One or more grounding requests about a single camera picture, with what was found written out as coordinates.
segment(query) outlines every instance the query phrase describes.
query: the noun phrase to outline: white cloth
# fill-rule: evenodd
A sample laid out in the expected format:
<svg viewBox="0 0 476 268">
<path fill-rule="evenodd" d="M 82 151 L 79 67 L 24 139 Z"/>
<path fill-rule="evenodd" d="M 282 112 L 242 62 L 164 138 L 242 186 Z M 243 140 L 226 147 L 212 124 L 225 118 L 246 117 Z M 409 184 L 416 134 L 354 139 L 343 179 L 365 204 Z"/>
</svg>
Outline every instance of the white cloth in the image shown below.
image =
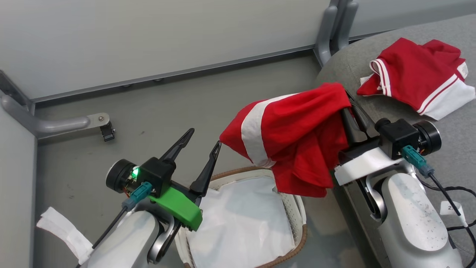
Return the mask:
<svg viewBox="0 0 476 268">
<path fill-rule="evenodd" d="M 93 251 L 91 242 L 67 218 L 52 207 L 41 214 L 41 219 L 36 223 L 36 226 L 63 240 L 81 265 L 88 260 Z"/>
<path fill-rule="evenodd" d="M 461 51 L 431 40 L 417 45 L 398 39 L 370 62 L 374 72 L 360 79 L 357 95 L 385 95 L 410 105 L 418 114 L 440 120 L 476 97 Z"/>
<path fill-rule="evenodd" d="M 197 268 L 249 268 L 286 255 L 294 239 L 273 179 L 257 177 L 209 189 L 203 222 L 187 232 Z"/>
</svg>

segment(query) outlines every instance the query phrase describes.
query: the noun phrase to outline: gray wall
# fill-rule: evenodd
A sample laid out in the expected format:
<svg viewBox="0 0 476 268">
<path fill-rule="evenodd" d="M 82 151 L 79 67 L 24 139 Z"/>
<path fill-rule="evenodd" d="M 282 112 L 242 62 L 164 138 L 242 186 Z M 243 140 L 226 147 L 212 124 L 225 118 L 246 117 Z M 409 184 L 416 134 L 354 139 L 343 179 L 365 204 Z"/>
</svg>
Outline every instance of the gray wall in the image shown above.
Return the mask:
<svg viewBox="0 0 476 268">
<path fill-rule="evenodd" d="M 476 0 L 355 0 L 351 37 L 476 13 Z"/>
<path fill-rule="evenodd" d="M 29 98 L 312 45 L 329 0 L 0 0 L 0 69 Z"/>
<path fill-rule="evenodd" d="M 33 261 L 36 139 L 0 107 L 0 140 L 0 263 L 28 268 Z"/>
</svg>

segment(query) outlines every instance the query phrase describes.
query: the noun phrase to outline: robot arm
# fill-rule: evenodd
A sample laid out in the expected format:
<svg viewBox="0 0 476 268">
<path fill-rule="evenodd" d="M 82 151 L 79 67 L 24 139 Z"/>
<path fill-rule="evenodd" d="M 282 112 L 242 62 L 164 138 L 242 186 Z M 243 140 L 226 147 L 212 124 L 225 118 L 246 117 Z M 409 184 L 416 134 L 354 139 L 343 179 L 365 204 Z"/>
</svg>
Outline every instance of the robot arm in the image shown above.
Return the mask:
<svg viewBox="0 0 476 268">
<path fill-rule="evenodd" d="M 187 145 L 194 129 L 189 129 L 161 158 L 152 157 L 138 166 L 128 160 L 117 161 L 109 170 L 106 185 L 128 198 L 123 210 L 130 211 L 110 236 L 95 243 L 83 268 L 146 268 L 157 264 L 167 252 L 181 227 L 197 230 L 202 222 L 198 207 L 207 193 L 221 148 L 218 141 L 198 178 L 186 188 L 171 177 L 175 159 Z"/>
<path fill-rule="evenodd" d="M 438 130 L 428 121 L 410 125 L 403 119 L 381 119 L 376 135 L 369 132 L 372 120 L 351 103 L 351 123 L 343 114 L 349 149 L 339 154 L 334 175 L 341 186 L 358 185 L 370 216 L 380 223 L 392 267 L 462 268 L 461 256 L 416 174 L 417 168 L 424 177 L 433 176 L 422 155 L 440 149 Z"/>
</svg>

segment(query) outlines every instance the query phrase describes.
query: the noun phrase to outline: teal connector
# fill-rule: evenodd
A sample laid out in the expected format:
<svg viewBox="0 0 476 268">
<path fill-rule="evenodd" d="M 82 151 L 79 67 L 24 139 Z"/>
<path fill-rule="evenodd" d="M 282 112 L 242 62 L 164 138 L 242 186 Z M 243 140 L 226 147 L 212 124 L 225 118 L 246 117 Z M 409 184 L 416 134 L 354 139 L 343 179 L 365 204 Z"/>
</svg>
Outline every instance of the teal connector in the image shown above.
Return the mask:
<svg viewBox="0 0 476 268">
<path fill-rule="evenodd" d="M 152 191 L 152 184 L 149 182 L 142 183 L 137 189 L 130 194 L 130 197 L 122 202 L 122 207 L 126 207 L 127 211 L 131 211 L 137 203 L 148 197 Z"/>
<path fill-rule="evenodd" d="M 430 174 L 435 172 L 435 170 L 426 163 L 426 159 L 411 145 L 403 147 L 402 156 L 407 162 L 414 165 L 425 178 L 428 178 Z"/>
</svg>

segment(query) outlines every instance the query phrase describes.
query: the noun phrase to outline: red and white shirt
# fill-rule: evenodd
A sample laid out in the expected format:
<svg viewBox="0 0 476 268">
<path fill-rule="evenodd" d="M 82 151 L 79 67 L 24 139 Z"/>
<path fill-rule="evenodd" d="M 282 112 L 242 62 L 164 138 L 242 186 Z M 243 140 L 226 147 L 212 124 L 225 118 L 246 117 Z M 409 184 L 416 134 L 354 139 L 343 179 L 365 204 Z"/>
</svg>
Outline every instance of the red and white shirt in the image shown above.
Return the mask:
<svg viewBox="0 0 476 268">
<path fill-rule="evenodd" d="M 440 120 L 475 98 L 461 51 L 438 40 L 417 45 L 400 38 L 370 62 L 374 72 L 358 95 L 381 94 L 410 105 L 417 113 Z"/>
<path fill-rule="evenodd" d="M 329 173 L 347 148 L 339 110 L 349 107 L 341 84 L 257 101 L 238 112 L 220 140 L 254 165 L 271 168 L 279 192 L 324 197 Z"/>
</svg>

